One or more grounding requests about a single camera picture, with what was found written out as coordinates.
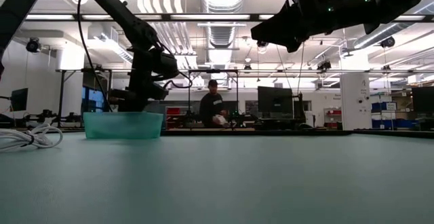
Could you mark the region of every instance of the translucent plastic container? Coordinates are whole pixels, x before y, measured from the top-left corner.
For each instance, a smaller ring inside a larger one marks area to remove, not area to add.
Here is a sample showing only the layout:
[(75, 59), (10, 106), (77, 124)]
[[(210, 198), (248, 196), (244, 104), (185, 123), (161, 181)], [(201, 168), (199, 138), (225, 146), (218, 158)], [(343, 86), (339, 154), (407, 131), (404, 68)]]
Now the translucent plastic container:
[(159, 138), (163, 115), (147, 112), (84, 113), (88, 139)]

